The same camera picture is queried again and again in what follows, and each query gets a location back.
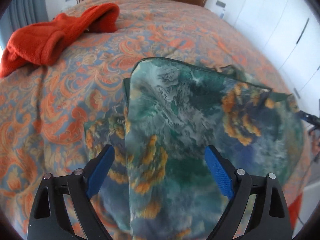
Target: curtain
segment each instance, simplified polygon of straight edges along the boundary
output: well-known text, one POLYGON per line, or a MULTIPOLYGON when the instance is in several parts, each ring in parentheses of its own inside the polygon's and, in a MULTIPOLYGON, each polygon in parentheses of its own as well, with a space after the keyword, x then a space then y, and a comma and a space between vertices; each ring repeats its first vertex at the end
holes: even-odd
POLYGON ((5 48, 11 34, 19 28, 48 20, 45 0, 12 0, 0 20, 1 48, 5 48))

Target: red fabric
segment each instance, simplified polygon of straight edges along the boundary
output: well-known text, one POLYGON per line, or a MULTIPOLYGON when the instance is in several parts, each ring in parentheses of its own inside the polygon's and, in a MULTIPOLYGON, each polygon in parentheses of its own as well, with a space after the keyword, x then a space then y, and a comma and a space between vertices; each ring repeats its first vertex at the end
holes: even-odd
POLYGON ((301 209, 301 204, 302 204, 302 193, 299 196, 297 196, 295 201, 288 208, 292 229, 296 227, 297 219, 301 209))
POLYGON ((53 65, 62 51, 85 30, 112 33, 117 30, 119 7, 114 3, 92 6, 80 17, 59 14, 52 22, 36 23, 15 31, 8 41, 0 65, 0 77, 26 63, 53 65))

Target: orange paisley pattern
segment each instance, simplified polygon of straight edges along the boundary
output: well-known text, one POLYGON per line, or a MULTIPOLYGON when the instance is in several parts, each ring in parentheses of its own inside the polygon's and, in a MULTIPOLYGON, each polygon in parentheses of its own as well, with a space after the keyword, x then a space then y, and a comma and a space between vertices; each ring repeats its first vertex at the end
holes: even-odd
MULTIPOLYGON (((120 7, 117 32, 85 33, 53 66, 26 65, 0 80, 0 205, 23 238, 43 174, 66 175, 88 162, 84 123, 110 115, 121 103, 122 80, 138 60, 168 57, 211 68, 233 64, 277 92, 288 92, 270 62, 204 8, 168 0, 85 0, 67 14, 80 16, 107 2, 120 7)), ((288 203, 297 195, 307 163, 304 154, 285 186, 288 203)), ((69 202, 71 222, 81 234, 69 202)), ((99 197, 92 202, 115 240, 132 239, 119 230, 99 197)), ((157 205, 150 210, 156 212, 157 205)), ((150 210, 142 215, 151 216, 150 210)))

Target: floor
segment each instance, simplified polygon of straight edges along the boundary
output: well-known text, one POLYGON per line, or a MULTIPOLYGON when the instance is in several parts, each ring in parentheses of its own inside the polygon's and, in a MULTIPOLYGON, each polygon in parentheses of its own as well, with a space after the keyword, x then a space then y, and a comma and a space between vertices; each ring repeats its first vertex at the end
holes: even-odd
POLYGON ((319 201, 320 201, 320 180, 304 188, 302 207, 299 214, 300 220, 297 221, 297 225, 293 232, 293 236, 295 236, 303 227, 303 224, 308 221, 309 217, 313 213, 319 201))
POLYGON ((303 190, 302 206, 296 228, 293 232, 295 236, 308 221, 320 201, 320 161, 311 165, 311 176, 308 185, 303 190))

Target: wrinkled fabric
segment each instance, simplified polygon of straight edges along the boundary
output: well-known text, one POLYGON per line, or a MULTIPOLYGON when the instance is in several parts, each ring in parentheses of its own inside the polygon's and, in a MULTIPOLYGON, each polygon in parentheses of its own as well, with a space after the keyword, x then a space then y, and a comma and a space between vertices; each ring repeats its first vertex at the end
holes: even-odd
POLYGON ((26 63, 53 65, 62 51, 84 31, 113 33, 119 7, 114 3, 92 6, 80 17, 61 13, 51 22, 35 23, 16 30, 1 57, 0 78, 26 63))
MULTIPOLYGON (((66 14, 79 17, 87 8, 109 2, 120 7, 118 31, 85 33, 52 67, 26 65, 0 80, 0 206, 23 238, 42 176, 70 174, 98 152, 94 133, 93 147, 86 146, 84 123, 109 122, 115 115, 113 132, 100 141, 116 145, 123 140, 123 79, 130 77, 139 60, 168 57, 217 70, 234 65, 276 92, 288 92, 270 62, 238 31, 204 8, 168 0, 85 0, 66 14)), ((100 127, 104 125, 97 124, 96 130, 100 127)), ((300 183, 310 164, 308 148, 305 143, 295 172, 284 185, 288 204, 308 179, 305 176, 300 183)), ((120 173, 123 167, 118 163, 120 173)), ((126 177, 121 176, 119 182, 124 185, 126 177)), ((107 189, 103 187, 93 199, 95 210, 113 239, 132 239, 130 218, 121 221, 121 214, 113 217, 112 210, 106 210, 109 200, 103 190, 107 189)), ((70 199, 67 209, 75 232, 83 235, 70 199)))
MULTIPOLYGON (((124 116, 91 123, 87 145, 95 141, 92 133, 114 145, 116 161, 101 193, 107 211, 134 236, 205 239, 211 233, 228 200, 204 161, 207 145, 249 174, 275 173, 282 185, 302 154, 294 97, 233 66, 217 73, 150 58, 138 63, 124 86, 124 116)), ((243 228, 249 217, 247 212, 243 228)))

